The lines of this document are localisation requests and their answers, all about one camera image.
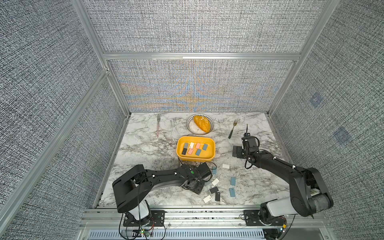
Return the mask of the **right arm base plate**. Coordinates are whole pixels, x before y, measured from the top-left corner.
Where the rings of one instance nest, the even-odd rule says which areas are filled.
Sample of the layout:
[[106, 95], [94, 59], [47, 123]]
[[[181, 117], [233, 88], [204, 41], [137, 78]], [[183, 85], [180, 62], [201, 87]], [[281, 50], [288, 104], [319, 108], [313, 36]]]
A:
[[283, 227], [287, 224], [284, 216], [274, 217], [267, 213], [266, 210], [244, 210], [243, 217], [247, 226], [280, 226]]

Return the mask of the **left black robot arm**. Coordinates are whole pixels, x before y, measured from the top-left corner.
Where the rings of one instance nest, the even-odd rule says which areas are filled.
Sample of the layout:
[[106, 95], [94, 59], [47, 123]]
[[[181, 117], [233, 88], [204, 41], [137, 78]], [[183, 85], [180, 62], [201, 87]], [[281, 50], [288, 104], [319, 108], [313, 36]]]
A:
[[129, 213], [136, 221], [151, 215], [146, 196], [152, 190], [181, 187], [200, 194], [212, 171], [206, 163], [198, 166], [182, 164], [177, 169], [155, 171], [136, 165], [112, 183], [117, 211]]

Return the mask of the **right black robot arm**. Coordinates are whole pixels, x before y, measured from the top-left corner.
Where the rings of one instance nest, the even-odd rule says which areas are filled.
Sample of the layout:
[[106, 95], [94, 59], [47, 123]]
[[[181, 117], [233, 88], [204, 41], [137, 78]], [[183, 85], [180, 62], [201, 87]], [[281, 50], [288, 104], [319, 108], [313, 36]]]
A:
[[233, 157], [245, 160], [245, 168], [266, 170], [289, 184], [290, 196], [260, 205], [259, 221], [266, 226], [286, 215], [302, 217], [328, 210], [334, 206], [333, 198], [315, 168], [303, 168], [285, 162], [267, 150], [260, 149], [260, 140], [244, 133], [242, 145], [233, 147]]

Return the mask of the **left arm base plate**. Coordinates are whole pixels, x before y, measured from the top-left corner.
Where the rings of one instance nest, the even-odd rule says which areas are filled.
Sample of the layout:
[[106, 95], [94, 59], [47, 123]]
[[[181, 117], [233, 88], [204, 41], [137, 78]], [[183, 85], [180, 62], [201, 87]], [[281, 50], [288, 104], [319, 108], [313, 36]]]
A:
[[165, 221], [165, 213], [165, 211], [151, 211], [148, 216], [141, 220], [136, 220], [132, 214], [125, 213], [123, 226], [138, 227], [141, 225], [142, 227], [162, 227]]

